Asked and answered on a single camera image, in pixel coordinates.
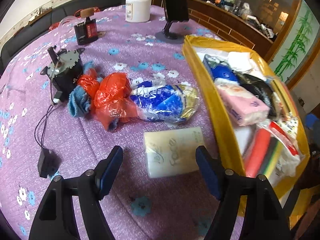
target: white plastic jar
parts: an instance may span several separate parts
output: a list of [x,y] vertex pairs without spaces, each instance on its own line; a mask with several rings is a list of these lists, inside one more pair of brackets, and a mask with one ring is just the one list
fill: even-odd
[[151,0],[125,0],[125,20],[141,23],[150,20]]

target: red label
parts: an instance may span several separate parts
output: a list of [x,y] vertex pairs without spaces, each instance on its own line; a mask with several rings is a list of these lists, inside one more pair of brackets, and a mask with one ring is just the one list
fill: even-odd
[[96,37],[98,35],[97,25],[95,23],[90,23],[87,25],[88,38]]
[[298,154],[298,151],[294,147],[294,145],[289,140],[288,136],[285,134],[285,132],[280,128],[280,126],[275,123],[271,122],[269,125],[269,129],[271,132],[273,132],[280,140],[284,143],[284,145],[288,148],[288,150],[291,152],[293,156]]

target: bamboo wall painting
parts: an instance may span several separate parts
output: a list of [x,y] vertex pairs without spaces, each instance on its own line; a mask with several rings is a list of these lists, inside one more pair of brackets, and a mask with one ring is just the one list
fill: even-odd
[[319,23],[303,0],[287,39],[270,63],[270,67],[282,81],[287,81],[299,67],[318,31]]

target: floral bedsheet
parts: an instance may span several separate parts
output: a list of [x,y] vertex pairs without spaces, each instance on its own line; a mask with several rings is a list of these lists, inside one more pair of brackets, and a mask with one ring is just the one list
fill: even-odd
[[[104,76],[126,72],[132,83],[154,77],[169,84],[197,83],[181,53],[181,45],[170,45],[155,38],[165,25],[163,8],[152,6],[150,21],[125,22],[124,6],[96,13],[98,31],[105,34],[85,46],[84,64],[94,64]],[[218,38],[193,20],[175,23],[172,31]],[[37,163],[40,147],[34,129],[50,104],[50,82],[41,70],[50,63],[47,49],[79,48],[73,28],[61,40],[57,29],[40,37],[17,54],[0,80],[0,209],[21,239],[28,239],[33,218],[51,179],[39,177]],[[200,126],[207,149],[217,148],[211,122],[200,98],[200,107],[192,119],[175,127],[164,122],[151,123],[133,119],[117,132],[106,132],[92,119],[72,118],[66,105],[50,115],[44,145],[61,164],[55,175],[76,177],[108,156],[114,145],[124,149],[124,160],[108,196],[100,205],[117,240],[203,239],[218,206],[209,194],[199,172],[150,179],[144,164],[143,133],[149,131]],[[76,222],[81,239],[88,239],[74,197]],[[232,238],[239,235],[237,220]]]

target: blue packaging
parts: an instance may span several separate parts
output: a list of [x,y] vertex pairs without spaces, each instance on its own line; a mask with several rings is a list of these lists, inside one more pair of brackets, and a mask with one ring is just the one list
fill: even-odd
[[183,122],[198,107],[197,89],[185,85],[140,87],[132,90],[130,98],[137,105],[138,117],[151,122]]
[[215,56],[204,55],[203,64],[216,85],[234,84],[239,85],[236,75],[229,68],[228,62]]

